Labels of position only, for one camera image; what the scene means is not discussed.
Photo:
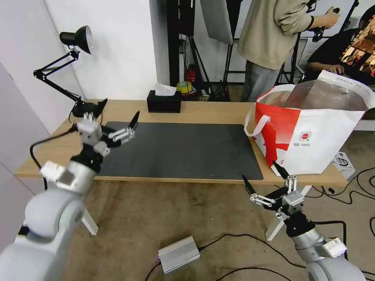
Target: lamp head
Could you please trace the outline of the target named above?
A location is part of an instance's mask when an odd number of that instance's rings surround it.
[[[60,41],[67,46],[77,46],[82,51],[93,54],[93,35],[88,25],[82,26],[75,33],[61,32]]]

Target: wooden table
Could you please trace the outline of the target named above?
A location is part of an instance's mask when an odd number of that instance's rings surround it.
[[[108,121],[129,122],[137,110],[141,111],[139,122],[154,123],[204,123],[204,124],[244,124],[245,116],[250,103],[229,103],[229,102],[198,102],[185,101],[181,104],[181,113],[149,113],[146,101],[125,101],[109,100],[103,112],[103,124]],[[68,130],[71,124],[66,120],[54,134]],[[266,160],[256,143],[251,138],[255,156],[263,174],[263,180],[251,181],[254,185],[282,185],[284,180],[277,177],[267,165]],[[52,140],[41,145],[35,153],[36,158],[43,165],[51,160],[66,166],[73,155],[80,152],[80,138],[77,133]],[[32,159],[28,159],[16,172],[18,177],[40,177],[39,170]],[[178,179],[178,178],[130,178],[130,177],[108,177],[96,176],[95,180],[139,180],[139,181],[165,181],[165,182],[193,182],[193,183],[237,183],[241,180],[216,180],[216,179]],[[302,194],[305,195],[312,185],[323,185],[329,187],[344,188],[347,184],[345,178],[335,166],[330,164],[322,174],[298,176],[298,184],[304,186]],[[84,223],[92,234],[97,231],[97,226],[88,212],[85,213]],[[275,220],[274,226],[266,233],[268,240],[272,240],[276,233],[283,226],[283,222]]]

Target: black desk lamp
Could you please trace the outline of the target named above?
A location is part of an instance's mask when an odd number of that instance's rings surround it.
[[[71,113],[75,117],[83,117],[83,115],[88,112],[92,112],[96,118],[99,117],[101,112],[103,111],[105,104],[107,103],[107,99],[98,102],[98,104],[94,103],[87,103],[81,100],[81,96],[69,92],[68,90],[63,89],[59,85],[55,84],[51,80],[48,80],[48,76],[55,73],[59,69],[71,64],[72,62],[78,60],[79,51],[75,49],[75,46],[79,47],[86,53],[92,54],[93,52],[93,35],[91,33],[90,28],[86,25],[79,28],[75,33],[73,32],[61,32],[60,33],[60,41],[67,45],[71,51],[66,55],[62,56],[61,58],[51,62],[50,64],[46,65],[41,69],[37,69],[34,71],[34,76],[39,80],[43,81],[44,83],[48,84],[49,86],[53,87],[54,89],[58,90],[59,92],[63,93],[68,98],[71,98],[75,101],[75,106],[73,107]],[[73,59],[60,65],[53,67],[54,64],[58,63],[59,61],[67,58],[72,57]]]

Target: red and white bag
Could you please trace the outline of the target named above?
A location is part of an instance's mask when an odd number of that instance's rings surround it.
[[[367,86],[327,71],[318,80],[280,85],[260,96],[255,105],[254,137],[268,165],[289,174],[320,174],[330,164],[363,114],[375,107]]]

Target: tape roll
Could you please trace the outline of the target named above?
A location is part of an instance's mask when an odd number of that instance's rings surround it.
[[[177,84],[177,91],[180,91],[181,94],[187,94],[193,91],[193,88],[190,82],[183,81]]]

